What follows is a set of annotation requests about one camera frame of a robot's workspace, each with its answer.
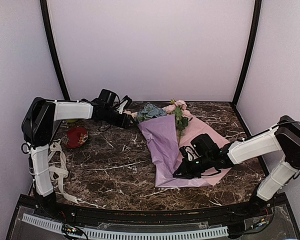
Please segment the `white fake flower stem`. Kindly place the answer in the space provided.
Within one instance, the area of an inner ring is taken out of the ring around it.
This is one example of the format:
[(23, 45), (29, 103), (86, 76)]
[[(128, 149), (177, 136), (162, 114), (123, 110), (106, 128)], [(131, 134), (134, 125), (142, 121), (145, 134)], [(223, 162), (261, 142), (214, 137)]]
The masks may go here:
[(130, 110), (125, 110), (124, 113), (127, 114), (127, 115), (129, 115), (129, 116), (131, 116), (132, 120), (134, 122), (136, 122), (136, 119), (137, 119), (137, 116), (138, 116), (138, 112), (137, 111), (136, 112), (131, 112)]

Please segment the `pink fake flower stem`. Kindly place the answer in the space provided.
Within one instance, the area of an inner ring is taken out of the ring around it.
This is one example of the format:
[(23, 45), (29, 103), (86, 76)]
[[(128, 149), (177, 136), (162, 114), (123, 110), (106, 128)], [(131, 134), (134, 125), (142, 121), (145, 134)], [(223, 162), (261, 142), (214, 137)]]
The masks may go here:
[(175, 100), (175, 99), (172, 99), (170, 101), (171, 105), (172, 105), (172, 108), (171, 108), (171, 111), (170, 113), (171, 114), (174, 114), (176, 116), (182, 116), (182, 117), (185, 117), (185, 118), (191, 118), (193, 115), (191, 114), (191, 112), (187, 109), (187, 104), (184, 100)]
[(167, 114), (167, 115), (170, 115), (170, 114), (173, 114), (175, 109), (176, 109), (176, 106), (174, 104), (171, 104), (171, 105), (168, 105), (168, 106), (165, 106), (162, 108), (164, 110), (164, 112)]

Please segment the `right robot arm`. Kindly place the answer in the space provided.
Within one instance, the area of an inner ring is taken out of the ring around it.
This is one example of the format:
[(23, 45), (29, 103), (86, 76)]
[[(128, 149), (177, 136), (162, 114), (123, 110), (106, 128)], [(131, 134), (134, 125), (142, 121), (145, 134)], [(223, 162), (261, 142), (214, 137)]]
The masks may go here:
[(281, 153), (280, 161), (258, 185), (251, 201), (245, 205), (245, 213), (256, 217), (264, 210), (265, 202), (300, 174), (300, 121), (284, 115), (270, 128), (222, 147), (207, 133), (202, 133), (179, 151), (182, 161), (173, 176), (180, 179), (201, 178), (211, 168), (219, 174), (247, 160)]

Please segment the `purple and pink wrapping paper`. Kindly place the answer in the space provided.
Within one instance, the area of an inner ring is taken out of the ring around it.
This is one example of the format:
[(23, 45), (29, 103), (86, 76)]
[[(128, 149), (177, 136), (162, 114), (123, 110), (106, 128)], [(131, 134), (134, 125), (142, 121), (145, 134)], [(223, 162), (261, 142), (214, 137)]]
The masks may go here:
[(152, 163), (156, 167), (155, 187), (157, 188), (194, 188), (216, 185), (231, 169), (222, 169), (221, 173), (202, 178), (174, 178), (173, 173), (182, 162), (180, 146), (189, 146), (191, 140), (200, 134), (208, 134), (212, 140), (223, 147), (229, 141), (212, 127), (197, 117), (193, 117), (186, 127), (181, 140), (177, 140), (175, 117), (166, 115), (138, 124), (138, 128), (147, 141)]

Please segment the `blue fake flower stem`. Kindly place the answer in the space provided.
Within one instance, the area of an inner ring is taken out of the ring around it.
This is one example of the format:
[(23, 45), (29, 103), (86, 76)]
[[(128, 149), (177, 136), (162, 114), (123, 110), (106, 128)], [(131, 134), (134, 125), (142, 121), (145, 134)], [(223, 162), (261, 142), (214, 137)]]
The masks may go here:
[(144, 121), (164, 117), (166, 115), (166, 112), (162, 108), (152, 103), (147, 103), (144, 108), (137, 113), (136, 121), (137, 123), (142, 123)]

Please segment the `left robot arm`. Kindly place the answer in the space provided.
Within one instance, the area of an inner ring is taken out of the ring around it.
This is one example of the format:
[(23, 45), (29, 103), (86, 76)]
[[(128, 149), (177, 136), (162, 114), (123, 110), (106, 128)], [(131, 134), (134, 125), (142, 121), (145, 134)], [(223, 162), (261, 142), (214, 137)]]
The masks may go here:
[(134, 122), (130, 115), (124, 113), (131, 103), (132, 100), (128, 96), (117, 104), (114, 104), (112, 100), (101, 98), (92, 101), (86, 99), (65, 101), (36, 97), (21, 124), (24, 145), (28, 148), (29, 172), (32, 175), (36, 193), (41, 198), (55, 195), (48, 164), (48, 152), (54, 136), (55, 122), (92, 119), (126, 129)]

